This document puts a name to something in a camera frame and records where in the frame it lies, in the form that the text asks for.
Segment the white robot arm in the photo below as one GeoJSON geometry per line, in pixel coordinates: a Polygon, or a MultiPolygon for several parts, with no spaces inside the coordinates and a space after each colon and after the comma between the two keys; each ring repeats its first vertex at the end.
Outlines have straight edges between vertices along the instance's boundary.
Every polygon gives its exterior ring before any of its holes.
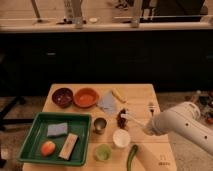
{"type": "Polygon", "coordinates": [[[154,115],[143,128],[147,135],[175,132],[213,156],[213,130],[197,121],[201,112],[192,102],[183,102],[154,115]]]}

